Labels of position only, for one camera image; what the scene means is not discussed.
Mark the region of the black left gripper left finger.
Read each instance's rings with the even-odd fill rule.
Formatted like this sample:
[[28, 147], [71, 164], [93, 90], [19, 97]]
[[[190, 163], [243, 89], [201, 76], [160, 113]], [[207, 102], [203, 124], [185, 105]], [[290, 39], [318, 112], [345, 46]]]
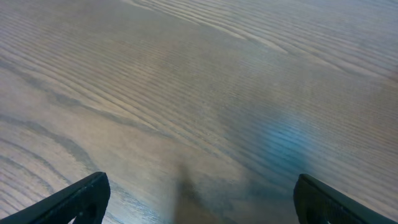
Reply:
[[101, 224], [111, 195], [104, 172], [95, 172], [61, 191], [1, 219], [1, 224]]

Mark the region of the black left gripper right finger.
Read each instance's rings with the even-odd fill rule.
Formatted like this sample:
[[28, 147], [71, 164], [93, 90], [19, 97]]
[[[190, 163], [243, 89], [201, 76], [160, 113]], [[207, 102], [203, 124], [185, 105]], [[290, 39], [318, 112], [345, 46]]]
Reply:
[[308, 174], [294, 187], [300, 224], [397, 224]]

